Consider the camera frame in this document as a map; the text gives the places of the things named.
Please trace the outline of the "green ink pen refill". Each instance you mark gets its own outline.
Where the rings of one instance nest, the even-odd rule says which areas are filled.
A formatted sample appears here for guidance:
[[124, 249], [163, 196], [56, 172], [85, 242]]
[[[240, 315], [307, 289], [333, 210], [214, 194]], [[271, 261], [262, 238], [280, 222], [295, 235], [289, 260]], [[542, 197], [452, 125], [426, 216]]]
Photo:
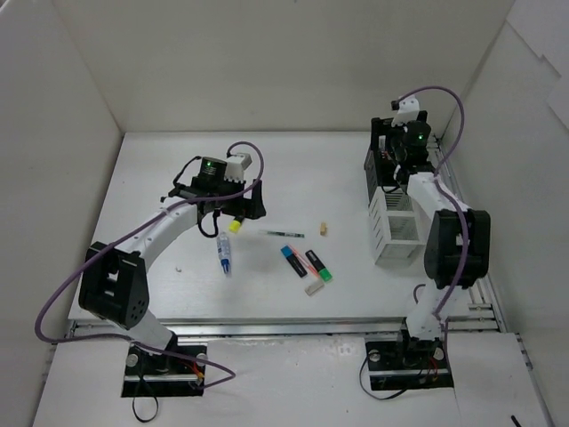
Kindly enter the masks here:
[[279, 230], [259, 230], [258, 233], [263, 236], [273, 236], [280, 238], [305, 238], [304, 233], [279, 231]]

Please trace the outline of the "pink thin highlighter pen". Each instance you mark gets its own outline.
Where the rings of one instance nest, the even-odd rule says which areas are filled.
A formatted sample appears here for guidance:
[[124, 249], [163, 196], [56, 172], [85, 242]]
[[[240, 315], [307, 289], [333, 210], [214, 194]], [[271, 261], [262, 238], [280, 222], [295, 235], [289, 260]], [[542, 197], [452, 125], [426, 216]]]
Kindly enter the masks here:
[[386, 149], [386, 136], [385, 135], [381, 135], [379, 137], [379, 151], [381, 153], [381, 157], [382, 158], [389, 158], [389, 153], [387, 152]]

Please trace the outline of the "orange thin pen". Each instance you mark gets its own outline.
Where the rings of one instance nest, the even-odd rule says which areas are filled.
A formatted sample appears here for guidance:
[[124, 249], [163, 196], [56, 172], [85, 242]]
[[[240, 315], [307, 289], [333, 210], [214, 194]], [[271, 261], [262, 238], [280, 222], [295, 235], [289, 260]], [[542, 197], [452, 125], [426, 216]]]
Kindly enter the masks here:
[[293, 253], [297, 256], [297, 258], [299, 259], [299, 261], [302, 263], [302, 265], [312, 274], [314, 275], [316, 278], [319, 277], [318, 272], [314, 269], [314, 267], [309, 263], [309, 261], [297, 250], [295, 249], [292, 245], [288, 245], [290, 247], [290, 249], [293, 251]]

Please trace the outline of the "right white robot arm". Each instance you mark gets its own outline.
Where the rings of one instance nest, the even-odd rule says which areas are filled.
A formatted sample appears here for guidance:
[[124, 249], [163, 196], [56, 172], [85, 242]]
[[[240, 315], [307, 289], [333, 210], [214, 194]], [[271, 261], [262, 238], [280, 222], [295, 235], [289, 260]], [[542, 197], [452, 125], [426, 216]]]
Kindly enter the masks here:
[[438, 167], [429, 161], [431, 127], [419, 107], [392, 103], [395, 115], [378, 123], [382, 156], [391, 166], [390, 183], [408, 196], [430, 219], [423, 265], [430, 283], [405, 318], [409, 335], [395, 341], [396, 361], [412, 367], [422, 360], [424, 342], [440, 340], [449, 317], [447, 304], [459, 290], [468, 290], [487, 275], [491, 218], [461, 202], [440, 180]]

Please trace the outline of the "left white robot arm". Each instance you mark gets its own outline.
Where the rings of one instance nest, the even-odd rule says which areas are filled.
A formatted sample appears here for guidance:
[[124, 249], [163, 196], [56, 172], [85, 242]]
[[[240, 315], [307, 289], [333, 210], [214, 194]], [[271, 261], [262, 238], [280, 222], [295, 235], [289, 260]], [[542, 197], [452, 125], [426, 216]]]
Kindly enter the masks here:
[[177, 364], [177, 335], [162, 325], [149, 308], [148, 271], [162, 252], [203, 218], [225, 214], [257, 220], [265, 216], [262, 184], [254, 180], [245, 197], [245, 170], [250, 155], [228, 154], [223, 159], [197, 157], [200, 168], [190, 184], [175, 175], [172, 189], [161, 199], [156, 221], [124, 242], [107, 249], [93, 243], [85, 256], [79, 288], [79, 306], [120, 329], [128, 339], [148, 348], [146, 363], [156, 372], [170, 372]]

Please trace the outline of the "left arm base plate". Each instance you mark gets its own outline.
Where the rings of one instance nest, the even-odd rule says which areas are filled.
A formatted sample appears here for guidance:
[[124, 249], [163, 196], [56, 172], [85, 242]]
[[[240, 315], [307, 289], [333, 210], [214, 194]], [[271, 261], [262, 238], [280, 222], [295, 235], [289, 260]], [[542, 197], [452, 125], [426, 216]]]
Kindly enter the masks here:
[[131, 345], [124, 365], [122, 398], [181, 398], [204, 395], [205, 367]]

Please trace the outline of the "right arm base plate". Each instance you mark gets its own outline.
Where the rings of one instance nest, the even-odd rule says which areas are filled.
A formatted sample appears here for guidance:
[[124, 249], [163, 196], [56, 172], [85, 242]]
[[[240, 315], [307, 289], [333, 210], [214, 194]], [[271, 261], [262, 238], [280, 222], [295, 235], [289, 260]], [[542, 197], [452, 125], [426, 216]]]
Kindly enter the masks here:
[[362, 369], [373, 392], [452, 389], [454, 379], [443, 344], [435, 341], [368, 341]]

